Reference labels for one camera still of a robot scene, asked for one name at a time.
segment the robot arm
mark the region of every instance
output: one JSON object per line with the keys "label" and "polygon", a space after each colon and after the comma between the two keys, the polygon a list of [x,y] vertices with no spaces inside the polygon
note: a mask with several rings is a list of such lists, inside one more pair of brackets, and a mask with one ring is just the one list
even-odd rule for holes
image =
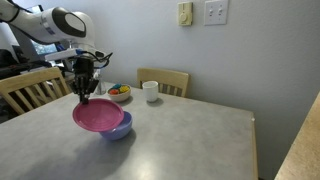
{"label": "robot arm", "polygon": [[49,55],[48,60],[74,57],[75,80],[72,89],[79,95],[80,102],[88,103],[90,93],[98,84],[98,80],[93,79],[93,62],[107,60],[108,64],[112,55],[106,56],[95,49],[93,23],[88,15],[72,13],[61,7],[32,14],[12,0],[0,0],[0,21],[15,26],[41,44],[69,41],[71,49]]}

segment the table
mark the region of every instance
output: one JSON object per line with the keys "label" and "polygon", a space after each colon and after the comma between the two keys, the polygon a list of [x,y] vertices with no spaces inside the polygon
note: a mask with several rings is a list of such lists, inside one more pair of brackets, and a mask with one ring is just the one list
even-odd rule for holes
{"label": "table", "polygon": [[77,103],[70,94],[1,124],[0,179],[257,179],[252,112],[165,94],[147,103],[132,88],[120,105],[133,129],[112,142],[73,121]]}
{"label": "table", "polygon": [[320,93],[278,171],[277,180],[320,179]]}

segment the small plate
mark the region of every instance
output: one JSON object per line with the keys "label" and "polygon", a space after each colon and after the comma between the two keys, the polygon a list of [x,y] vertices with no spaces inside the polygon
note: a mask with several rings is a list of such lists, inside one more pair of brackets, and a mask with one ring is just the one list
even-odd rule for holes
{"label": "small plate", "polygon": [[101,132],[116,128],[124,117],[122,108],[107,99],[90,99],[88,104],[79,103],[72,113],[74,121],[82,128]]}

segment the gray table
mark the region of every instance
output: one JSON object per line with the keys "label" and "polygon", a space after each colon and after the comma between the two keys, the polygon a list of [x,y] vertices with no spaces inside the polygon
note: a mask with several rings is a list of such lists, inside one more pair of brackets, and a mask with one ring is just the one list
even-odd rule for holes
{"label": "gray table", "polygon": [[77,103],[70,94],[1,124],[0,179],[256,178],[252,112],[165,94],[147,103],[133,88],[120,104],[133,129],[109,142],[73,121]]}

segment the white cup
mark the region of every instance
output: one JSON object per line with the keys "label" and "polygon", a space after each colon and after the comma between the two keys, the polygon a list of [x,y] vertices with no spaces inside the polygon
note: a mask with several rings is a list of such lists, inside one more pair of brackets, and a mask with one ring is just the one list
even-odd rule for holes
{"label": "white cup", "polygon": [[148,102],[154,102],[158,99],[158,82],[147,81],[142,84],[144,97]]}

